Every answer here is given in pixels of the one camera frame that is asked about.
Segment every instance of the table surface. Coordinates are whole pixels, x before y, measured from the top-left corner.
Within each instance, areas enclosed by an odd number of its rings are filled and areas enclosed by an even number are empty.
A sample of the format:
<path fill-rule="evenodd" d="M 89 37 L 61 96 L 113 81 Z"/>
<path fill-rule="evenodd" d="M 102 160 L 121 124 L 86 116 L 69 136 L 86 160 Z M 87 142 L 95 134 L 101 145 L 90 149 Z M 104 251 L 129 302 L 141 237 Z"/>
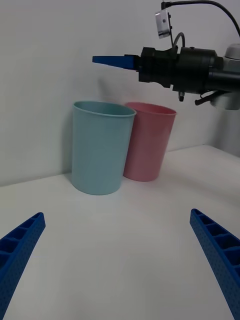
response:
<path fill-rule="evenodd" d="M 0 238 L 37 212 L 46 229 L 4 320 L 232 320 L 189 224 L 198 208 L 240 238 L 240 159 L 166 154 L 153 182 L 77 191 L 69 175 L 0 188 Z"/>

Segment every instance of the cup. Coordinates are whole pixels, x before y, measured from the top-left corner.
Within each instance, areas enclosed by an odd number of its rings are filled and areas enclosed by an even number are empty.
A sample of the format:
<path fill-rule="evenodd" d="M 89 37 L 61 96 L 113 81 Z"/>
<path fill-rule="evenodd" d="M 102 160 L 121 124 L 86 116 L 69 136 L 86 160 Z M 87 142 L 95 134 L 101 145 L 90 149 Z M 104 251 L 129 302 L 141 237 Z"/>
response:
<path fill-rule="evenodd" d="M 176 111 L 161 105 L 129 102 L 136 110 L 123 175 L 136 181 L 153 181 L 160 172 Z"/>
<path fill-rule="evenodd" d="M 72 184 L 91 195 L 121 185 L 136 112 L 127 106 L 78 101 L 73 105 Z"/>

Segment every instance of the blue gripper jaw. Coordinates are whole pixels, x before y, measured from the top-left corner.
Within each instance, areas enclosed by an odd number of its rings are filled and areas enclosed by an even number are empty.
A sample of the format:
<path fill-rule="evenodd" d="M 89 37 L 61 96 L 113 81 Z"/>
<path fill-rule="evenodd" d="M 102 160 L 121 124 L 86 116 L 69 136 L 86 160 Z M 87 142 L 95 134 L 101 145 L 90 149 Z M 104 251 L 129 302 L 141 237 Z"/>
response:
<path fill-rule="evenodd" d="M 138 70 L 138 56 L 137 55 L 103 55 L 103 56 L 93 56 L 92 62 L 96 64 L 108 65 L 128 70 Z"/>

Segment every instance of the teal plastic cup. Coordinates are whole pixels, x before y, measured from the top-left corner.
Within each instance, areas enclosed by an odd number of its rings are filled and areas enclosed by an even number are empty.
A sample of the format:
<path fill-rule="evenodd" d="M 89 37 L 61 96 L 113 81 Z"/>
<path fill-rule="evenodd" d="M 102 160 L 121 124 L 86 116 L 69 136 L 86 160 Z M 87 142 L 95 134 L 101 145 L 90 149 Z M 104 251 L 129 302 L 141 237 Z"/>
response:
<path fill-rule="evenodd" d="M 136 111 L 120 104 L 73 105 L 72 184 L 91 195 L 120 188 Z"/>

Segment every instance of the pink plastic cup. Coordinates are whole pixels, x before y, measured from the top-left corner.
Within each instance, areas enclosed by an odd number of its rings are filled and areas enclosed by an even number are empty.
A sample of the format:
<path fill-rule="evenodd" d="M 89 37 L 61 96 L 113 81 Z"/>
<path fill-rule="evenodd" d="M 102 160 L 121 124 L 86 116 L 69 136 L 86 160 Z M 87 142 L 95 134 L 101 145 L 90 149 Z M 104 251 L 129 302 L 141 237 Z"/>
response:
<path fill-rule="evenodd" d="M 160 172 L 176 111 L 161 105 L 129 102 L 136 110 L 126 157 L 124 177 L 153 181 Z"/>

